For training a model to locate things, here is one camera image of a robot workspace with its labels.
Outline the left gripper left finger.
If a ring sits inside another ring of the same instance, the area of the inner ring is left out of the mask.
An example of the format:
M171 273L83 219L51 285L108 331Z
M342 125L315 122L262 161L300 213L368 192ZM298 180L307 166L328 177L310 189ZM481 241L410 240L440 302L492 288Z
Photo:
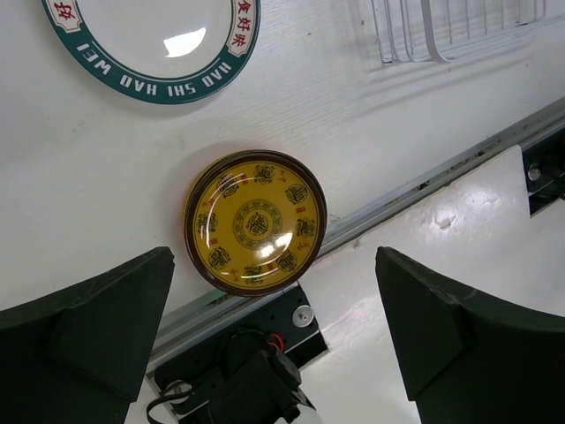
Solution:
M122 423L138 399L174 272L159 246L1 313L3 423Z

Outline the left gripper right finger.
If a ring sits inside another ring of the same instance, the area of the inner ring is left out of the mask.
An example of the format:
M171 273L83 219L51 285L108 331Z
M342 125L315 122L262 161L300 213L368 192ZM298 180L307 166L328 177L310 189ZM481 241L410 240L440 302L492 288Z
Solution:
M562 423L564 319L499 299L392 247L380 297L423 423Z

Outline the yellow brown patterned plate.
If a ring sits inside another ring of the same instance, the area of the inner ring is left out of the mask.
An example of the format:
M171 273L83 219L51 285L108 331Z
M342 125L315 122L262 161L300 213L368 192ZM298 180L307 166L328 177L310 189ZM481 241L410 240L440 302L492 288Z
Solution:
M183 210L187 252L199 274L234 296L295 283L313 264L328 224L318 179L282 152L243 150L210 163Z

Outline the white plate green lettered rim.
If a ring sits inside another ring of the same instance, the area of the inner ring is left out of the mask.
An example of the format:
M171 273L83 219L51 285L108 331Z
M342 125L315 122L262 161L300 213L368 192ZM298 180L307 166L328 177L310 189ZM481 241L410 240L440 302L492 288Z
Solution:
M180 105L226 88L248 63L260 31L258 0L45 1L71 56L113 90Z

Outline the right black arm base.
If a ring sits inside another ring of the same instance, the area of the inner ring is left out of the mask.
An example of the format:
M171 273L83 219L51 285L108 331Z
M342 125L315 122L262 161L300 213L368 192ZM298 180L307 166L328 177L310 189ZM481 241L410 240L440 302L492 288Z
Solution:
M523 151L530 215L564 200L564 130Z

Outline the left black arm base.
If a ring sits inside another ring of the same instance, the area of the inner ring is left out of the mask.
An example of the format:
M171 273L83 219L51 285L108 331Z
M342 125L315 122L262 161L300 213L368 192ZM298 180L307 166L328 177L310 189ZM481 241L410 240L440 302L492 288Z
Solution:
M217 309L162 325L147 366L153 404L177 423L319 423L300 369L328 346L300 285Z

